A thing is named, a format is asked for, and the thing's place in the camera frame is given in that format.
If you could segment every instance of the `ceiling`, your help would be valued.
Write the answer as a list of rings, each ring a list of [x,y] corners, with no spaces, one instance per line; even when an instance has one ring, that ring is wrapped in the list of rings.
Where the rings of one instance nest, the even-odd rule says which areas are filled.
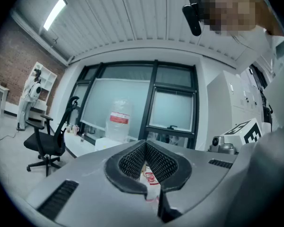
[[[67,5],[46,31],[43,25],[57,1],[18,0],[15,11],[69,62],[103,48],[138,43],[177,43],[234,64],[246,50],[207,26],[201,25],[201,36],[193,36],[181,10],[188,0],[65,0]],[[248,35],[242,42],[250,45],[252,39]]]

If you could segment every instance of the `chair armrest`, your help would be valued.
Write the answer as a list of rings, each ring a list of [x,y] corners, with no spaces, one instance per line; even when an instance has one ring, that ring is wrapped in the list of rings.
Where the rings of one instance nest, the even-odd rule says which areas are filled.
[[[40,125],[40,124],[36,124],[36,123],[33,123],[29,120],[26,120],[26,123],[30,126],[33,126],[35,129],[37,130],[43,130],[44,129],[44,126]]]
[[[40,134],[39,134],[39,130],[43,130],[44,126],[42,126],[40,124],[33,123],[29,120],[26,120],[26,123],[28,123],[30,126],[34,127],[37,146],[38,146],[38,152],[39,152],[40,156],[42,157],[42,159],[45,160],[45,158],[44,158],[45,153],[44,153],[42,145],[41,145]]]
[[[51,121],[53,121],[53,119],[51,118],[51,117],[48,117],[47,115],[40,115],[42,118],[45,118],[45,119],[48,119],[48,120],[51,120]]]

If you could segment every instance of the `cable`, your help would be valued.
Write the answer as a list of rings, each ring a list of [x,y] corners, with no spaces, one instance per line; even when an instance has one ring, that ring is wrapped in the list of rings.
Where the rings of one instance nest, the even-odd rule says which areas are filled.
[[[17,131],[17,132],[14,134],[14,136],[6,135],[6,136],[4,136],[3,138],[1,138],[0,140],[3,140],[3,139],[6,138],[6,137],[15,138],[15,136],[16,136],[17,133],[19,133],[19,131]]]

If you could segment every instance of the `black office chair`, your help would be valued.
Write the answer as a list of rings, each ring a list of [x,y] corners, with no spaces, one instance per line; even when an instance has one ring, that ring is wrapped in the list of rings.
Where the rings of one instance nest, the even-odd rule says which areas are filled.
[[[31,171],[30,170],[31,167],[46,166],[46,176],[48,176],[49,166],[53,166],[58,169],[60,168],[60,166],[56,165],[53,162],[60,161],[59,156],[61,156],[65,152],[65,142],[63,138],[65,129],[62,131],[61,128],[64,125],[67,118],[69,117],[69,115],[71,114],[71,112],[76,108],[78,104],[77,102],[78,99],[79,97],[77,96],[73,96],[69,99],[65,113],[54,135],[51,135],[50,125],[49,125],[49,121],[53,120],[52,118],[46,115],[41,115],[41,117],[46,119],[47,134],[39,132],[39,130],[44,129],[44,126],[26,120],[27,124],[34,127],[35,133],[32,134],[26,141],[24,141],[24,146],[28,149],[38,151],[39,152],[38,158],[43,160],[41,162],[29,164],[27,166],[28,172]]]

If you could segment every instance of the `red label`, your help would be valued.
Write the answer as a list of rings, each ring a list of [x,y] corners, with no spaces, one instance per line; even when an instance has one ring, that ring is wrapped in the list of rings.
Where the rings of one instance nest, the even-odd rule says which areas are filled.
[[[128,119],[124,119],[124,118],[120,118],[120,117],[116,117],[112,115],[110,116],[109,120],[112,122],[116,122],[116,123],[128,124]]]

